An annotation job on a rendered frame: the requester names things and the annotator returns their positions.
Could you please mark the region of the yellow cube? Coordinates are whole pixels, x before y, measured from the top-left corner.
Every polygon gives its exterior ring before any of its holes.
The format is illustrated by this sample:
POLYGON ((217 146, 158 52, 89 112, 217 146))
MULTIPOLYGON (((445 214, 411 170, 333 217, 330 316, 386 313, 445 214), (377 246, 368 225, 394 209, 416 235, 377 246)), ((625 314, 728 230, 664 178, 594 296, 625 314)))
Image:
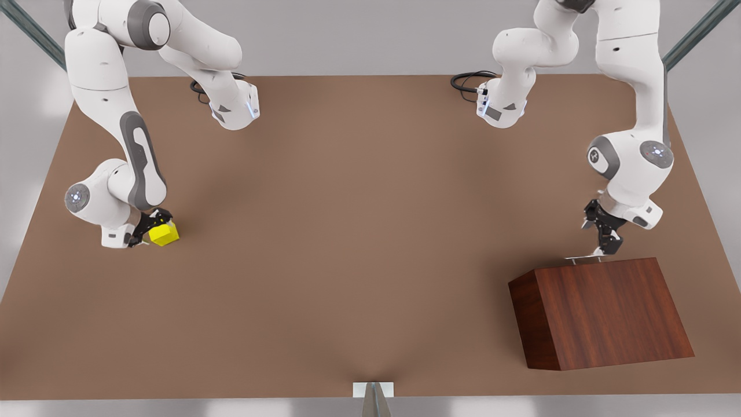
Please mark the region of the yellow cube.
POLYGON ((179 240, 177 227, 172 221, 148 230, 148 237, 150 237, 152 243, 161 247, 179 240))

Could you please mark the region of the dark wooden drawer cabinet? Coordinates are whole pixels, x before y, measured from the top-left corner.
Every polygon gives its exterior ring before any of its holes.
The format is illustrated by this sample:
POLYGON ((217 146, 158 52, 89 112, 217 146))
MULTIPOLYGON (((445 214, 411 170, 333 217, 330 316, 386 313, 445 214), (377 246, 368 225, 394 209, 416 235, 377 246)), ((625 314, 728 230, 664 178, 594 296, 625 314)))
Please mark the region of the dark wooden drawer cabinet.
POLYGON ((656 258, 539 268, 508 287, 530 369, 694 356, 656 258))

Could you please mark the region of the silver frame post with foot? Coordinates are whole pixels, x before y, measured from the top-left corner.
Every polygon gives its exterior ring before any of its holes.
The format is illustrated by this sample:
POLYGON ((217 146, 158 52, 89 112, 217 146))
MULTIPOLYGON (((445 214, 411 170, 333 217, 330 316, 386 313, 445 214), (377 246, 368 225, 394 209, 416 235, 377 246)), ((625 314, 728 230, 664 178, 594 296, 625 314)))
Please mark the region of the silver frame post with foot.
POLYGON ((394 397, 394 383, 354 382, 353 397, 363 398, 361 417, 392 417, 387 397, 394 397))

